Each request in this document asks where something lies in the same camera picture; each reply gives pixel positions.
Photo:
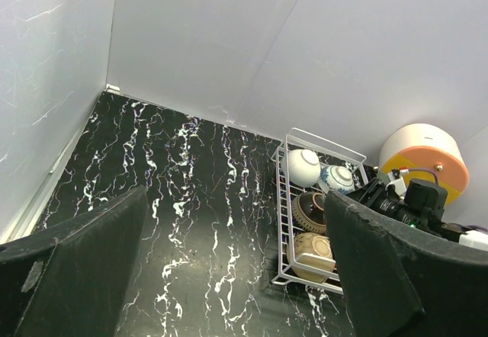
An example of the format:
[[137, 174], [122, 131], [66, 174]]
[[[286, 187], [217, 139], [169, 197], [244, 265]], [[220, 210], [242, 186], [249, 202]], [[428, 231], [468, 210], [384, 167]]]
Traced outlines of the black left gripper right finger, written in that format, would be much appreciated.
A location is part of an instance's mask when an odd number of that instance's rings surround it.
[[327, 236], [357, 336], [485, 336], [487, 253], [331, 191]]

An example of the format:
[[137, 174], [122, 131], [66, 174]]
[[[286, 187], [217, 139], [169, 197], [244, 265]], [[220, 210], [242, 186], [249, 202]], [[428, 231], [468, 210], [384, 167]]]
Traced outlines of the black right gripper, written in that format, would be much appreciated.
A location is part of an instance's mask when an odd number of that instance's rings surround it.
[[348, 197], [386, 216], [431, 234], [439, 234], [448, 192], [440, 185], [418, 178], [410, 181], [404, 199], [378, 178]]

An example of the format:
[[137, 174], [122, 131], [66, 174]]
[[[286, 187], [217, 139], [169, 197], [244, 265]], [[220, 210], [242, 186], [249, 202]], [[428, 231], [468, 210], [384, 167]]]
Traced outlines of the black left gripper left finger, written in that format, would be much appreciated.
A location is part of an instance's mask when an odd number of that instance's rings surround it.
[[1, 246], [3, 336], [113, 336], [149, 213], [133, 188]]

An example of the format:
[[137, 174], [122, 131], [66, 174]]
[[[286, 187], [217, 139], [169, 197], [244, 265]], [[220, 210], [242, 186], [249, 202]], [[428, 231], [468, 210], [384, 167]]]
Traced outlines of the blue floral porcelain bowl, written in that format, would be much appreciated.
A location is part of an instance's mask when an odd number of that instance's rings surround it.
[[352, 173], [340, 165], [329, 165], [322, 168], [318, 185], [324, 193], [335, 190], [348, 194], [355, 190]]

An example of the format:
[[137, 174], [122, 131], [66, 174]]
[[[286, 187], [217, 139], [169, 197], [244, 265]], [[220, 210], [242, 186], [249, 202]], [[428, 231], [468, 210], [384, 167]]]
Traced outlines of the black bowl with beige outside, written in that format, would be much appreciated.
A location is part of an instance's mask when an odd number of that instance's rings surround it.
[[325, 236], [316, 233], [301, 233], [295, 236], [293, 246], [286, 249], [289, 262], [292, 260], [291, 249], [294, 249], [295, 259], [298, 259], [299, 263], [329, 272], [333, 272], [336, 267], [330, 241]]

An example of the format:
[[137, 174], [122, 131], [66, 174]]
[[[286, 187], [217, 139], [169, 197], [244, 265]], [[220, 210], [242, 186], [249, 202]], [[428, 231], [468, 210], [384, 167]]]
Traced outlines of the tan bowl with brown rim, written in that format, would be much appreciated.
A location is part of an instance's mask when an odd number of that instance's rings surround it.
[[324, 202], [326, 197], [319, 192], [304, 192], [297, 195], [291, 203], [292, 216], [307, 232], [326, 234]]

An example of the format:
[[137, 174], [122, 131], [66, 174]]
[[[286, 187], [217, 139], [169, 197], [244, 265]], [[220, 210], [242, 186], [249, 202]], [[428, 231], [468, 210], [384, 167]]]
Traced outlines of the white bowl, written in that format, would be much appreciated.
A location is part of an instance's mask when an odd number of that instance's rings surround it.
[[311, 187], [317, 183], [321, 167], [318, 155], [309, 149], [294, 149], [285, 159], [289, 180], [297, 186]]

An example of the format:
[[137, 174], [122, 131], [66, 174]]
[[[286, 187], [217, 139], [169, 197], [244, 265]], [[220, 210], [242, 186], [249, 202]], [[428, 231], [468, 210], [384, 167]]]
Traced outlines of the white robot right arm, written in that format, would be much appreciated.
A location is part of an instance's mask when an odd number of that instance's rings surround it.
[[487, 250], [487, 231], [475, 226], [445, 223], [442, 217], [448, 192], [440, 185], [418, 178], [410, 181], [404, 197], [376, 178], [348, 197], [401, 223], [434, 236], [483, 251]]

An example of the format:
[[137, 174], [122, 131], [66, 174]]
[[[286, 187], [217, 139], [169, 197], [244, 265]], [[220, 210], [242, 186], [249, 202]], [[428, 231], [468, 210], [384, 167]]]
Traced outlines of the round mini drawer cabinet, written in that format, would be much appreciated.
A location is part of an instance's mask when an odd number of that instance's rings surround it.
[[409, 169], [409, 174], [404, 176], [406, 183], [412, 178], [433, 181], [433, 175], [437, 175], [439, 184], [448, 192], [447, 206], [464, 193], [470, 180], [455, 139], [431, 124], [402, 127], [381, 147], [381, 172], [388, 173], [403, 167]]

